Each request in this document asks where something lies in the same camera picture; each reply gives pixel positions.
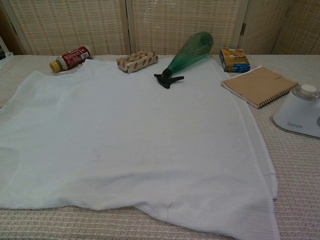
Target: notebook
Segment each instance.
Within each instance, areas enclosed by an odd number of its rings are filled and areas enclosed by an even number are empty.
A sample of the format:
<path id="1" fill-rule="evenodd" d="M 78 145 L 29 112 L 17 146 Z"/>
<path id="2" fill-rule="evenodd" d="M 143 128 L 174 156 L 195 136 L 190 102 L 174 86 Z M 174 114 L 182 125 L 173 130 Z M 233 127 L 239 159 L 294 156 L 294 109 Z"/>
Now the notebook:
<path id="1" fill-rule="evenodd" d="M 221 85 L 258 109 L 288 94 L 299 83 L 259 66 L 224 80 Z"/>

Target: plastic bottle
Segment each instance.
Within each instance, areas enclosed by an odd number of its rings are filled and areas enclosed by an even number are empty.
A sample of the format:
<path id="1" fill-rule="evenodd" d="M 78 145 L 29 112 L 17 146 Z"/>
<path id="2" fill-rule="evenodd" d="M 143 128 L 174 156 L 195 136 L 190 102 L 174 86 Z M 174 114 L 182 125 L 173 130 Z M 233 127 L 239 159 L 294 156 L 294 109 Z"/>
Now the plastic bottle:
<path id="1" fill-rule="evenodd" d="M 208 32 L 203 31 L 191 35 L 162 74 L 154 76 L 164 88 L 169 89 L 170 84 L 184 79 L 183 76 L 172 78 L 171 76 L 206 57 L 213 44 L 214 38 Z"/>
<path id="2" fill-rule="evenodd" d="M 54 73 L 67 71 L 78 64 L 83 63 L 86 59 L 92 58 L 93 52 L 88 46 L 81 46 L 75 50 L 69 51 L 58 56 L 55 61 L 50 62 L 50 68 Z"/>

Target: small box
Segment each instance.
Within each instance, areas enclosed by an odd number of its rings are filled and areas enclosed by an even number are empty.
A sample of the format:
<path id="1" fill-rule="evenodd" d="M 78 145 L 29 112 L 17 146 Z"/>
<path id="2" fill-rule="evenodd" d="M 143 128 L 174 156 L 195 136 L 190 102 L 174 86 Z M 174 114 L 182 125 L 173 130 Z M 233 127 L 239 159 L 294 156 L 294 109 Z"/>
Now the small box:
<path id="1" fill-rule="evenodd" d="M 242 49 L 222 48 L 220 50 L 222 68 L 228 73 L 245 73 L 250 70 L 250 63 Z"/>
<path id="2" fill-rule="evenodd" d="M 126 73 L 132 73 L 158 62 L 154 51 L 140 51 L 116 60 L 118 68 Z"/>

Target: white cloth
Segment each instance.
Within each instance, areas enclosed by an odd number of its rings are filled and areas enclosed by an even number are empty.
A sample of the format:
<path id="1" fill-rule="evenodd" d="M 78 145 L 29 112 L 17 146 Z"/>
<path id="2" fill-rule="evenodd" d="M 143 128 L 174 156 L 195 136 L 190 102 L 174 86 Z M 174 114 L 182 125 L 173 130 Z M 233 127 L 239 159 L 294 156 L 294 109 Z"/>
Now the white cloth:
<path id="1" fill-rule="evenodd" d="M 274 169 L 248 106 L 207 58 L 163 88 L 153 73 L 170 61 L 27 77 L 0 109 L 0 207 L 135 206 L 198 231 L 280 239 Z"/>

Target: yellow cap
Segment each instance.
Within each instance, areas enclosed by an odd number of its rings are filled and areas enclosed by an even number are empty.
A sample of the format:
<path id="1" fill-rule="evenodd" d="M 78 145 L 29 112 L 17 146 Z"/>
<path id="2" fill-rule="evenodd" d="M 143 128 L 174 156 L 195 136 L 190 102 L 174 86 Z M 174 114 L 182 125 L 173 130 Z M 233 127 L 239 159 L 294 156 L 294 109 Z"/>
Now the yellow cap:
<path id="1" fill-rule="evenodd" d="M 52 61 L 50 62 L 50 68 L 52 69 L 52 71 L 56 74 L 61 72 L 61 67 L 59 66 L 59 64 L 57 63 L 57 61 Z"/>

